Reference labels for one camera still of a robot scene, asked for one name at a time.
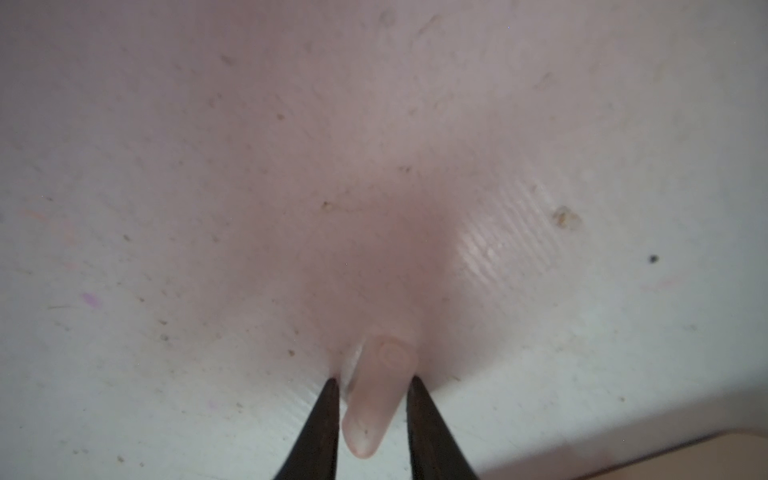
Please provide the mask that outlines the translucent pen cap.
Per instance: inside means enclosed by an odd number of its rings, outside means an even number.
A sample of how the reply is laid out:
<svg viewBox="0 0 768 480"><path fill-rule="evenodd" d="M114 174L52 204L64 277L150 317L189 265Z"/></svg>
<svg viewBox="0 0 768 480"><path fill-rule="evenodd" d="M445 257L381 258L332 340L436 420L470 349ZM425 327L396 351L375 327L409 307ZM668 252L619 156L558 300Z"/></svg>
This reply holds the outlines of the translucent pen cap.
<svg viewBox="0 0 768 480"><path fill-rule="evenodd" d="M341 421L352 455L368 459L376 453L417 366L415 347L401 339L377 335L364 342L347 388L347 408Z"/></svg>

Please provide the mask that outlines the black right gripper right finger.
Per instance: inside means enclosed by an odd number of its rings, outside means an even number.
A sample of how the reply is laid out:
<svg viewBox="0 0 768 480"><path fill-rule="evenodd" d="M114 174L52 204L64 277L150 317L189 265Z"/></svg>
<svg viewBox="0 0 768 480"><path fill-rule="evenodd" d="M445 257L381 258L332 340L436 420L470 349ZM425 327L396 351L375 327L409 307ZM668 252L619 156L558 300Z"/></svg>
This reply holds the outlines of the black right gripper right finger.
<svg viewBox="0 0 768 480"><path fill-rule="evenodd" d="M414 480L479 479L418 376L409 385L406 415Z"/></svg>

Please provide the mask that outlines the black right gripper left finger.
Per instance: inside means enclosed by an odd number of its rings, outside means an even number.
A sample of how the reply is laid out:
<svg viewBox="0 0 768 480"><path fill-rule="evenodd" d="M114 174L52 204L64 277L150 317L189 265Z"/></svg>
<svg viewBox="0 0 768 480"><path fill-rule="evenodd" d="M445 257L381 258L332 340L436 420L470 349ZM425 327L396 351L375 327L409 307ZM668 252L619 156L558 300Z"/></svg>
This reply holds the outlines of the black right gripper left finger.
<svg viewBox="0 0 768 480"><path fill-rule="evenodd" d="M340 433L340 388L328 379L276 480L335 480Z"/></svg>

